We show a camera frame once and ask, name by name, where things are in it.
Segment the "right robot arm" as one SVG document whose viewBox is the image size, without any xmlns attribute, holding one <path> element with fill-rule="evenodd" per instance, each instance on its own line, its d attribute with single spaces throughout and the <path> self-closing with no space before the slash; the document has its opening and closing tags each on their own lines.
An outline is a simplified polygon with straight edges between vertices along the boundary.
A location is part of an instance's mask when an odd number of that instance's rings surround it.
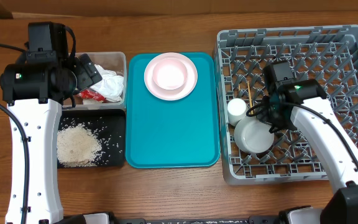
<svg viewBox="0 0 358 224">
<path fill-rule="evenodd" d="M 358 148 L 339 123 L 316 80 L 267 81 L 268 96 L 256 105 L 271 131 L 297 129 L 306 138 L 329 179 L 333 197 L 324 208 L 296 207 L 277 223 L 358 223 Z"/>
</svg>

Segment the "white napkin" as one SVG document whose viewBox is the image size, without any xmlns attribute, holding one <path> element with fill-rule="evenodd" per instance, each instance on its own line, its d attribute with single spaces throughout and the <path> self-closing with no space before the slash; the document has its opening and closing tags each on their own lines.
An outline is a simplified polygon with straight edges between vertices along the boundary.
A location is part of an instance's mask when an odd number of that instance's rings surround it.
<svg viewBox="0 0 358 224">
<path fill-rule="evenodd" d="M 95 67 L 101 75 L 102 80 L 94 84 L 91 89 L 110 102 L 121 101 L 121 95 L 124 90 L 124 77 L 118 75 L 115 71 L 105 70 L 98 64 L 95 64 Z"/>
</svg>

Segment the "grey bowl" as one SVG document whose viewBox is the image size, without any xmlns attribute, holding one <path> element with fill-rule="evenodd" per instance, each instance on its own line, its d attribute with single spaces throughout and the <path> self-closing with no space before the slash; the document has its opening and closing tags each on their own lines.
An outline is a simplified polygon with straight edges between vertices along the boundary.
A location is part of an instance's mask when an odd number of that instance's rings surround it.
<svg viewBox="0 0 358 224">
<path fill-rule="evenodd" d="M 274 142 L 274 134 L 269 132 L 270 126 L 256 118 L 245 117 L 234 129 L 234 141 L 237 147 L 247 153 L 267 151 Z"/>
</svg>

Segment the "white cup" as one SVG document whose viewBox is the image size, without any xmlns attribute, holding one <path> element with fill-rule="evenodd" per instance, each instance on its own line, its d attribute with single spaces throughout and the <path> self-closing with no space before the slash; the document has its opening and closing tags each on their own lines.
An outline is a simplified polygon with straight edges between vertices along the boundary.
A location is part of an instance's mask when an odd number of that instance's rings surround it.
<svg viewBox="0 0 358 224">
<path fill-rule="evenodd" d="M 234 98 L 227 104 L 228 121 L 232 126 L 242 120 L 246 116 L 248 106 L 246 102 L 240 98 Z"/>
</svg>

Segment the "white rice pile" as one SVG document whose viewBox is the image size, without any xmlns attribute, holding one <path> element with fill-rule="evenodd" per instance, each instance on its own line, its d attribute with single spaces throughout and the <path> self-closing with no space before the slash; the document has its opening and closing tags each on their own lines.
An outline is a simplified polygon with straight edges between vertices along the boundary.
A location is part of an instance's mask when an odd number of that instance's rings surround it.
<svg viewBox="0 0 358 224">
<path fill-rule="evenodd" d="M 107 127 L 85 123 L 64 125 L 58 131 L 57 159 L 61 167 L 105 167 L 124 164 L 123 138 Z"/>
</svg>

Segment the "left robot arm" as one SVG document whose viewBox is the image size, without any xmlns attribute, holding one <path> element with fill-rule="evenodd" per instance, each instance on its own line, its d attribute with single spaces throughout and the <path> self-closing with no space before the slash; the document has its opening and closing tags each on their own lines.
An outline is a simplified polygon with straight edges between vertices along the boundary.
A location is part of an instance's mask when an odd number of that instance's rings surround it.
<svg viewBox="0 0 358 224">
<path fill-rule="evenodd" d="M 57 181 L 57 134 L 63 101 L 101 81 L 88 54 L 8 65 L 0 77 L 11 115 L 12 185 L 6 223 L 63 220 Z"/>
</svg>

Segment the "red snack wrapper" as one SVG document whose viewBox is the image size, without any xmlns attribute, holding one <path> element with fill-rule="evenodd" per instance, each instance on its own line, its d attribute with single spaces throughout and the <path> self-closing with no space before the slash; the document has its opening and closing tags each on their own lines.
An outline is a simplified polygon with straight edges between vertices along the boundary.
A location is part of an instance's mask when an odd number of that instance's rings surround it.
<svg viewBox="0 0 358 224">
<path fill-rule="evenodd" d="M 103 102 L 105 97 L 93 90 L 83 90 L 79 92 L 78 96 L 83 100 L 96 100 Z"/>
</svg>

